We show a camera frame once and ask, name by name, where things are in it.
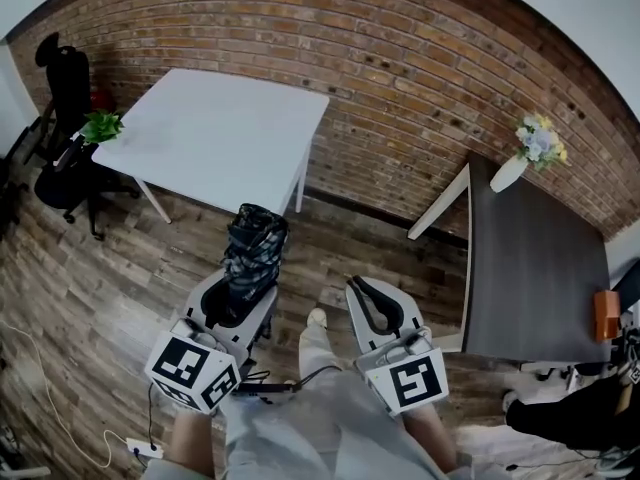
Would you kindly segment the white power strip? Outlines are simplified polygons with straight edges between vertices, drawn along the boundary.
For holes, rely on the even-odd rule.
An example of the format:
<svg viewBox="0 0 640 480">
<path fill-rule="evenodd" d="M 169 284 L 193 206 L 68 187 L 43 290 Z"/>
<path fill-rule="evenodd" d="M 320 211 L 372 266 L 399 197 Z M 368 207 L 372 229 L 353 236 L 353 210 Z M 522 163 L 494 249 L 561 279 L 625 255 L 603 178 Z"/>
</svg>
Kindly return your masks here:
<svg viewBox="0 0 640 480">
<path fill-rule="evenodd" d="M 151 459 L 163 458 L 164 451 L 162 447 L 157 444 L 134 438 L 126 438 L 125 443 L 128 450 L 137 457 L 147 457 Z"/>
</svg>

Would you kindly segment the black office chair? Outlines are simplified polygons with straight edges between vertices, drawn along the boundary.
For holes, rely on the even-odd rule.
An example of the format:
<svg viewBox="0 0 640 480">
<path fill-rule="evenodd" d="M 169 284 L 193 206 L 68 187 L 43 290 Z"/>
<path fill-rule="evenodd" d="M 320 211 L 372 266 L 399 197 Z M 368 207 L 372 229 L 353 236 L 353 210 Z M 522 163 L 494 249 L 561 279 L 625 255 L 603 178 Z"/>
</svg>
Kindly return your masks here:
<svg viewBox="0 0 640 480">
<path fill-rule="evenodd" d="M 104 235 L 96 229 L 98 200 L 105 193 L 139 192 L 122 184 L 117 175 L 93 160 L 99 144 L 86 143 L 80 130 L 91 113 L 90 76 L 87 55 L 73 46 L 61 46 L 60 34 L 53 32 L 39 44 L 36 65 L 46 72 L 51 92 L 47 109 L 56 123 L 44 150 L 45 164 L 34 185 L 37 198 L 63 212 L 65 221 L 75 222 L 74 210 L 85 202 L 91 235 L 98 241 Z"/>
</svg>

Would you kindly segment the white table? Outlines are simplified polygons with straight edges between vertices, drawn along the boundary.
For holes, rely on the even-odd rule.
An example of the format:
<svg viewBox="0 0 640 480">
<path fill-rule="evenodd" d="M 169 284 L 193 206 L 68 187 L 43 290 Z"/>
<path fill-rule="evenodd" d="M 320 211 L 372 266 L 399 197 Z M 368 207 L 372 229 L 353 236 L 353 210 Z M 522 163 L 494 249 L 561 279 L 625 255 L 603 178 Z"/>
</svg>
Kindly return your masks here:
<svg viewBox="0 0 640 480">
<path fill-rule="evenodd" d="M 327 96 L 212 71 L 172 69 L 124 115 L 95 163 L 132 177 L 165 222 L 157 186 L 236 212 L 302 206 L 311 144 Z"/>
</svg>

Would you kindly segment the orange box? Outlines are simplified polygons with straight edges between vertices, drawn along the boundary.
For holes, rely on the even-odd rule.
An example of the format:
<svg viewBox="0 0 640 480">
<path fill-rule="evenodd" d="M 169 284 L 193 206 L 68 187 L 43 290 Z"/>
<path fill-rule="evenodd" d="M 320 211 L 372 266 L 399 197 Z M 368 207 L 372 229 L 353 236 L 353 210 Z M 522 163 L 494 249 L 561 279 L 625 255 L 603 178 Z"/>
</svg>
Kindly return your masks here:
<svg viewBox="0 0 640 480">
<path fill-rule="evenodd" d="M 615 339 L 619 331 L 620 298 L 615 291 L 600 291 L 594 295 L 595 340 Z"/>
</svg>

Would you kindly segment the white chair base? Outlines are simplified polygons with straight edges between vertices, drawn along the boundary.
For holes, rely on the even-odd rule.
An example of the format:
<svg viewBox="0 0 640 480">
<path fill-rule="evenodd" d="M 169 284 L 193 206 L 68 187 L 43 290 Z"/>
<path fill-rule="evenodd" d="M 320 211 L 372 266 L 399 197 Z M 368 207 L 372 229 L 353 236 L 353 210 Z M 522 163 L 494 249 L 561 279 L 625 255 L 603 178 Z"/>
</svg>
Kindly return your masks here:
<svg viewBox="0 0 640 480">
<path fill-rule="evenodd" d="M 604 371 L 606 364 L 595 363 L 564 363 L 564 362 L 523 362 L 519 365 L 519 371 L 532 373 L 535 378 L 544 382 L 549 380 L 554 373 L 566 383 L 566 391 L 573 393 L 586 387 L 598 379 Z"/>
</svg>

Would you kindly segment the green potted plant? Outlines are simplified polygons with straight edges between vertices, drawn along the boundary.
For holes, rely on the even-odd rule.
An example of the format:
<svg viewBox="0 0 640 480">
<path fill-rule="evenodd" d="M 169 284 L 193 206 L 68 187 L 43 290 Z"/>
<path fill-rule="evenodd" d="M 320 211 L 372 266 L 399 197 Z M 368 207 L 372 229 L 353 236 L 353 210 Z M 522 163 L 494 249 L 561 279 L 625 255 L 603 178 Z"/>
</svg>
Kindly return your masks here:
<svg viewBox="0 0 640 480">
<path fill-rule="evenodd" d="M 125 128 L 121 116 L 99 109 L 85 115 L 80 135 L 86 143 L 100 144 L 116 139 Z"/>
</svg>

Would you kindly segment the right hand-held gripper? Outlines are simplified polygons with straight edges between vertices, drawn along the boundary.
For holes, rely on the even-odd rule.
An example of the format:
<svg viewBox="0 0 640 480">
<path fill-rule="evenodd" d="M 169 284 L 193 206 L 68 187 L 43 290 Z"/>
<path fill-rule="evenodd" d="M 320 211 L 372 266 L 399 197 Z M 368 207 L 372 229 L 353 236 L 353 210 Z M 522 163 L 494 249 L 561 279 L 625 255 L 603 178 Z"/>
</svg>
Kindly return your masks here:
<svg viewBox="0 0 640 480">
<path fill-rule="evenodd" d="M 387 411 L 397 416 L 446 398 L 443 354 L 432 344 L 414 298 L 365 276 L 348 280 L 345 294 L 359 349 L 366 353 L 354 366 Z"/>
</svg>

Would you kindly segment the person's right forearm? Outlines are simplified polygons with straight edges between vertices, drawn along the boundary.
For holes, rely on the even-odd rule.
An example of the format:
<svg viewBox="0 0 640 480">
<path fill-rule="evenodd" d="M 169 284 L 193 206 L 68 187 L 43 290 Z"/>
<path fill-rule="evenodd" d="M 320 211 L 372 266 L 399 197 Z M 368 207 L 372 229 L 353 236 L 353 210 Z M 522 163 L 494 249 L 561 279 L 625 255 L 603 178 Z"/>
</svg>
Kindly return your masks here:
<svg viewBox="0 0 640 480">
<path fill-rule="evenodd" d="M 403 413 L 402 420 L 407 432 L 444 473 L 458 468 L 455 442 L 432 404 Z"/>
</svg>

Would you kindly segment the dark plaid cloth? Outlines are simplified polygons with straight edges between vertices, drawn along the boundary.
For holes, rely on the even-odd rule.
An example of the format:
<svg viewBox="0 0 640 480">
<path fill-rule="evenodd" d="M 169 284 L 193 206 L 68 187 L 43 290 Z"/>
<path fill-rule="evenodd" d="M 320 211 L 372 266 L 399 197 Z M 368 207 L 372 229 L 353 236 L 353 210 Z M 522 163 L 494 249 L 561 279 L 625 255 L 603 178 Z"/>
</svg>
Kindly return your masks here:
<svg viewBox="0 0 640 480">
<path fill-rule="evenodd" d="M 224 253 L 228 308 L 233 316 L 244 316 L 277 281 L 287 221 L 259 205 L 243 203 L 228 227 Z"/>
</svg>

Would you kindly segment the person's white shirt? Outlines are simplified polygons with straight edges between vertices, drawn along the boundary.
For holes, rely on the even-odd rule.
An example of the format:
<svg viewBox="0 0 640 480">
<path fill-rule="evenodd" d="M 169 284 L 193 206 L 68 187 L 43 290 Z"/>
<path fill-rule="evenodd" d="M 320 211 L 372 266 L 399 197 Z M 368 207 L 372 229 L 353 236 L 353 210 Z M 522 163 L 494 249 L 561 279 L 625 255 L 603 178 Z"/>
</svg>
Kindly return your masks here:
<svg viewBox="0 0 640 480">
<path fill-rule="evenodd" d="M 229 397 L 226 467 L 214 478 L 166 459 L 141 480 L 444 480 L 446 474 L 353 373 L 284 402 Z"/>
</svg>

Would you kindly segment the red container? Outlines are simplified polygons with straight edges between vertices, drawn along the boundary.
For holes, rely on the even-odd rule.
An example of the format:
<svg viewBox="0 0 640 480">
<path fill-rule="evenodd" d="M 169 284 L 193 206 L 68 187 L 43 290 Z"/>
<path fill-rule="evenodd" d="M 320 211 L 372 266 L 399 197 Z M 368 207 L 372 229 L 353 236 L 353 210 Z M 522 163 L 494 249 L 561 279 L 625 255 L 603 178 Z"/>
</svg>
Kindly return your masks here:
<svg viewBox="0 0 640 480">
<path fill-rule="evenodd" d="M 107 113 L 116 112 L 116 102 L 112 93 L 108 89 L 98 88 L 90 93 L 91 111 L 105 111 Z"/>
</svg>

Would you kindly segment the person's light trousers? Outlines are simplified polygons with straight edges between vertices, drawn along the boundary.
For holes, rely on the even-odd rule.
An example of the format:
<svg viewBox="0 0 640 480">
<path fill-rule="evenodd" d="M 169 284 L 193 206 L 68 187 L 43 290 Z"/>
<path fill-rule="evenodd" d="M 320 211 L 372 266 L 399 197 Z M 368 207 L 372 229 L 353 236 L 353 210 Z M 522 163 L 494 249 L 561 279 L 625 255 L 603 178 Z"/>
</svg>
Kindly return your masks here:
<svg viewBox="0 0 640 480">
<path fill-rule="evenodd" d="M 305 388 L 334 389 L 344 370 L 344 360 L 332 350 L 327 330 L 317 321 L 308 323 L 299 339 L 299 373 Z"/>
</svg>

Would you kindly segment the person's left forearm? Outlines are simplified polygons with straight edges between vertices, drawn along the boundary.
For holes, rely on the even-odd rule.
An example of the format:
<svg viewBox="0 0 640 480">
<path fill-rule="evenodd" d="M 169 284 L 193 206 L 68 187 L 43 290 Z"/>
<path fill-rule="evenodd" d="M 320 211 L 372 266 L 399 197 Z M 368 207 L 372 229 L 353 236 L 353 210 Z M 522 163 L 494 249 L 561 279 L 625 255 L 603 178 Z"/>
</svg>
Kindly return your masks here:
<svg viewBox="0 0 640 480">
<path fill-rule="evenodd" d="M 179 410 L 174 419 L 166 459 L 206 477 L 215 477 L 212 417 Z"/>
</svg>

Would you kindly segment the white vase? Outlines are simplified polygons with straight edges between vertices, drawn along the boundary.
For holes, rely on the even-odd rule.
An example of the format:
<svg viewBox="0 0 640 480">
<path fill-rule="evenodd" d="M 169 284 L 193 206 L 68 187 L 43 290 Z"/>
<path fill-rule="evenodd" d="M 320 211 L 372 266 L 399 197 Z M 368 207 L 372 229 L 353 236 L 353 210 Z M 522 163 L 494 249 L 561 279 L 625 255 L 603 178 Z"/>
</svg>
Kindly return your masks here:
<svg viewBox="0 0 640 480">
<path fill-rule="evenodd" d="M 494 193 L 502 192 L 517 181 L 527 167 L 528 160 L 525 157 L 514 155 L 496 172 L 490 182 L 490 188 Z"/>
</svg>

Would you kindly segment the pastel flower bouquet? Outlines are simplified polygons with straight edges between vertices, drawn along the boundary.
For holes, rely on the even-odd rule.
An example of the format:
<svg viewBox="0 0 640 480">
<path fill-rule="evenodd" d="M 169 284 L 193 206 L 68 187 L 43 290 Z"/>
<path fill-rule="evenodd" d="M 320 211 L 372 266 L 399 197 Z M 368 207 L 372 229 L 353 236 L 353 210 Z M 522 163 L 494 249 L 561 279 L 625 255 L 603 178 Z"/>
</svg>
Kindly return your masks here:
<svg viewBox="0 0 640 480">
<path fill-rule="evenodd" d="M 517 157 L 535 170 L 568 163 L 568 151 L 550 118 L 540 114 L 526 115 L 518 124 L 515 135 L 519 141 Z"/>
</svg>

